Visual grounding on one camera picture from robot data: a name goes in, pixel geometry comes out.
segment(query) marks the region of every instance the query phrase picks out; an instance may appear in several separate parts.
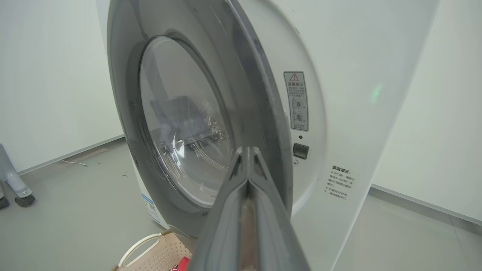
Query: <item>red object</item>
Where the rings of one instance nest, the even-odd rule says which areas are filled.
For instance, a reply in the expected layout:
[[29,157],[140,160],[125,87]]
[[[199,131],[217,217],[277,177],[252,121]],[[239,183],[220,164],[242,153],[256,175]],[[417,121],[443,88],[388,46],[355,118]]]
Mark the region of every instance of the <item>red object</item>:
[[174,265],[169,271],[186,271],[189,264],[189,258],[183,257],[179,264]]
[[189,258],[188,257],[182,257],[181,261],[177,265],[177,271],[186,271],[188,264],[189,264]]

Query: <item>laundry basket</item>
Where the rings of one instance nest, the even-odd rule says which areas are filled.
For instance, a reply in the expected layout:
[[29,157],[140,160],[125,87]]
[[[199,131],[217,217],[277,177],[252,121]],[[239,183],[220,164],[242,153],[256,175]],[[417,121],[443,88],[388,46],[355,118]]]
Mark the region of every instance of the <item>laundry basket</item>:
[[[132,262],[127,263],[129,256],[140,246],[150,240],[158,239],[146,251]],[[168,230],[164,233],[149,235],[135,243],[122,257],[116,271],[169,271],[183,257],[191,258],[191,252],[179,241],[176,235]]]

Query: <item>white washing machine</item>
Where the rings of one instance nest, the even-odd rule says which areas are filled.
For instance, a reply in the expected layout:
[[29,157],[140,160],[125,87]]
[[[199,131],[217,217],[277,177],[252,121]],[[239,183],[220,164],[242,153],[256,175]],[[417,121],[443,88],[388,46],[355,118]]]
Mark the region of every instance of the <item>white washing machine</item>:
[[436,7],[112,2],[111,82],[149,214],[194,248],[234,151],[257,146],[311,268],[331,270]]

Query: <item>baseboard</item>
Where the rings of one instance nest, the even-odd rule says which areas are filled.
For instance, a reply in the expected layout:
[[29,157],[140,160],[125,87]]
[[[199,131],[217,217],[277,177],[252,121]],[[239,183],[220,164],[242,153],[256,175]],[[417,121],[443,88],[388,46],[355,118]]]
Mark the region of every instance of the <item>baseboard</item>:
[[124,137],[124,135],[118,135],[118,136],[116,136],[116,137],[113,137],[113,138],[110,138],[110,139],[101,141],[101,142],[99,142],[99,143],[97,143],[97,144],[93,144],[93,145],[88,146],[88,147],[85,147],[85,148],[83,148],[83,149],[80,149],[80,150],[77,150],[77,151],[74,151],[74,152],[71,152],[71,153],[67,153],[66,155],[62,155],[62,156],[60,156],[60,157],[54,158],[54,159],[52,159],[52,160],[49,160],[49,161],[47,161],[47,162],[44,162],[44,163],[35,165],[35,166],[30,167],[30,168],[28,168],[28,169],[24,169],[24,170],[22,170],[22,171],[19,171],[18,174],[19,174],[19,175],[22,175],[22,174],[28,173],[28,172],[30,172],[30,171],[39,169],[39,168],[44,167],[44,166],[47,166],[47,165],[50,165],[50,164],[52,164],[52,163],[58,162],[58,161],[60,161],[60,160],[62,160],[62,159],[65,159],[65,158],[67,158],[67,157],[70,157],[70,156],[79,154],[79,153],[84,152],[84,151],[86,151],[86,150],[90,150],[90,149],[96,148],[96,147],[98,147],[98,146],[100,146],[100,145],[103,145],[103,144],[112,142],[112,141],[114,141],[114,140],[117,140],[117,139],[120,139],[120,138],[123,138],[123,137]]
[[453,216],[453,217],[458,217],[458,218],[460,218],[460,219],[463,219],[463,220],[466,220],[466,221],[469,221],[469,222],[472,222],[472,223],[474,223],[474,224],[478,224],[478,225],[481,225],[481,226],[482,226],[482,221],[480,221],[480,220],[477,220],[477,219],[474,219],[474,218],[471,218],[471,217],[468,217],[468,216],[465,216],[465,215],[462,215],[462,214],[459,214],[459,213],[450,211],[450,210],[448,210],[448,209],[445,209],[445,208],[442,208],[442,207],[439,207],[439,206],[436,206],[436,205],[427,203],[427,202],[425,202],[425,201],[418,200],[418,199],[416,199],[416,198],[407,196],[407,195],[402,194],[402,193],[398,193],[398,192],[393,191],[393,190],[390,190],[390,189],[386,189],[386,188],[384,188],[384,187],[382,187],[382,186],[379,186],[379,185],[376,185],[376,184],[372,184],[372,188],[377,189],[377,190],[380,190],[380,191],[383,191],[383,192],[388,193],[388,194],[392,194],[392,195],[394,195],[394,196],[397,196],[397,197],[399,197],[399,198],[402,198],[402,199],[405,199],[405,200],[414,202],[414,203],[416,203],[416,204],[419,204],[419,205],[422,205],[422,206],[425,206],[425,207],[428,207],[428,208],[437,210],[437,211],[439,211],[439,212],[446,213],[446,214],[451,215],[451,216]]

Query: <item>caution triangle symbol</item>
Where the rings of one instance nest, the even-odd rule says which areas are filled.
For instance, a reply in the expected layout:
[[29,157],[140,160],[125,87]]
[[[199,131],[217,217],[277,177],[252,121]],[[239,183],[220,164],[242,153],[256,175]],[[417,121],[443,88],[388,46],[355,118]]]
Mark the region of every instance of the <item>caution triangle symbol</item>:
[[296,73],[293,74],[290,81],[298,81],[298,77],[296,76]]

